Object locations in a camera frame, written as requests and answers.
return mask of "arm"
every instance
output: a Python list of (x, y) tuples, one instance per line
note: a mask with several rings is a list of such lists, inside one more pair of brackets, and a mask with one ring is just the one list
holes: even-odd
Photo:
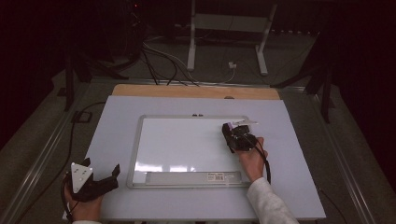
[(263, 177), (251, 184), (247, 191), (247, 198), (261, 224), (298, 223), (286, 204), (274, 194), (270, 184)]
[[(262, 150), (265, 157), (267, 157), (268, 153), (262, 149), (264, 139), (259, 137), (257, 140), (259, 143), (256, 147)], [(274, 194), (271, 185), (263, 178), (264, 161), (260, 157), (259, 152), (256, 149), (251, 149), (250, 151), (236, 150), (236, 153), (247, 177), (252, 183), (247, 191), (247, 198), (259, 217), (260, 223), (298, 223), (286, 204)]]

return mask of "white stand leg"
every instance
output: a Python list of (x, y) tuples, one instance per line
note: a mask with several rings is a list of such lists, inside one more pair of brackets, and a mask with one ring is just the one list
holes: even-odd
[(262, 76), (267, 76), (268, 75), (267, 65), (265, 64), (262, 50), (260, 50), (260, 47), (258, 45), (256, 45), (256, 54), (257, 54), (257, 61), (260, 67), (260, 74), (262, 74)]
[(270, 34), (275, 11), (276, 11), (276, 4), (273, 4), (267, 23), (265, 23), (264, 31), (262, 32), (262, 42), (260, 43), (259, 46), (258, 45), (256, 46), (257, 61), (260, 67), (260, 74), (262, 76), (268, 75), (267, 65), (265, 64), (264, 55), (262, 54), (262, 52), (264, 51), (265, 42), (267, 41), (268, 35)]
[(195, 0), (191, 1), (191, 36), (187, 70), (192, 72), (195, 66)]

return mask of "label sticker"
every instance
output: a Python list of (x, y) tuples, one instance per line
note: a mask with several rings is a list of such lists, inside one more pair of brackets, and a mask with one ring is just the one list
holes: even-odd
[(207, 173), (207, 181), (224, 181), (224, 173)]

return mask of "table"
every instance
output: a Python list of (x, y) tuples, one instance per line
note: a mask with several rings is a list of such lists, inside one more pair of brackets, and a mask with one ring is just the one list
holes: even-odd
[(126, 178), (137, 120), (142, 114), (248, 115), (273, 130), (265, 136), (273, 188), (299, 219), (325, 218), (312, 177), (276, 90), (225, 87), (119, 85), (108, 97), (87, 152), (95, 179), (107, 177), (117, 163), (119, 188), (107, 194), (102, 218), (116, 220), (254, 220), (247, 189), (128, 189)]

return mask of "person's left hand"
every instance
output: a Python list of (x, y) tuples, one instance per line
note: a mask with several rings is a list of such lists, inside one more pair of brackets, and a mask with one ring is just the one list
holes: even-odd
[(69, 202), (69, 208), (75, 221), (98, 221), (104, 195), (97, 199), (83, 203), (74, 201), (67, 186), (64, 187), (64, 197)]

